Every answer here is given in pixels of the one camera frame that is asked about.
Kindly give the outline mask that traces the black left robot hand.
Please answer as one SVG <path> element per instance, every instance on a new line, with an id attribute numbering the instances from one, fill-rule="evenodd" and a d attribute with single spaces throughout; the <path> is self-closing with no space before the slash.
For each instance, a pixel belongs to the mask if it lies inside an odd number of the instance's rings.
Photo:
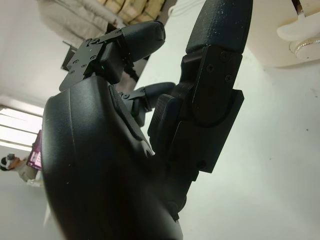
<path id="1" fill-rule="evenodd" d="M 233 86 L 252 9 L 251 0 L 207 0 L 179 83 L 128 95 L 114 85 L 165 43 L 164 25 L 132 24 L 82 43 L 41 131 L 46 195 L 67 240 L 183 238 L 188 190 L 213 171 L 244 101 Z"/>

